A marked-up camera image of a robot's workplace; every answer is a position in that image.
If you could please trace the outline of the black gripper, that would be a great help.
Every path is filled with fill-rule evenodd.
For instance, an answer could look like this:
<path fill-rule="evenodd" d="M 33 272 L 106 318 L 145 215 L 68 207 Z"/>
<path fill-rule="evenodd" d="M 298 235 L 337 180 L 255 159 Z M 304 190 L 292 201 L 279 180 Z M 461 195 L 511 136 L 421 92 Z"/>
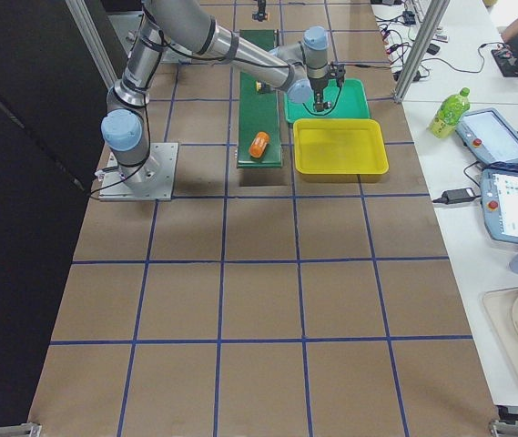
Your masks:
<path fill-rule="evenodd" d="M 258 11 L 266 13 L 266 0 L 258 0 Z M 316 112 L 322 111 L 322 93 L 331 80 L 336 81 L 336 86 L 342 88 L 345 80 L 345 65 L 342 63 L 330 62 L 324 66 L 308 66 L 308 80 L 314 93 L 313 108 Z"/>

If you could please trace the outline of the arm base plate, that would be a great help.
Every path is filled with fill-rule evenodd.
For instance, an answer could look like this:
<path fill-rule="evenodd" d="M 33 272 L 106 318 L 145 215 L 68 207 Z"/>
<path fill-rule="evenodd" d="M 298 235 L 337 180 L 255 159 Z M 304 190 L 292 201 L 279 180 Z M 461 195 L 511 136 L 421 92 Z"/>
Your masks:
<path fill-rule="evenodd" d="M 152 143 L 148 160 L 140 168 L 124 168 L 117 164 L 112 152 L 107 165 L 98 171 L 101 201 L 170 201 L 178 160 L 178 143 Z"/>

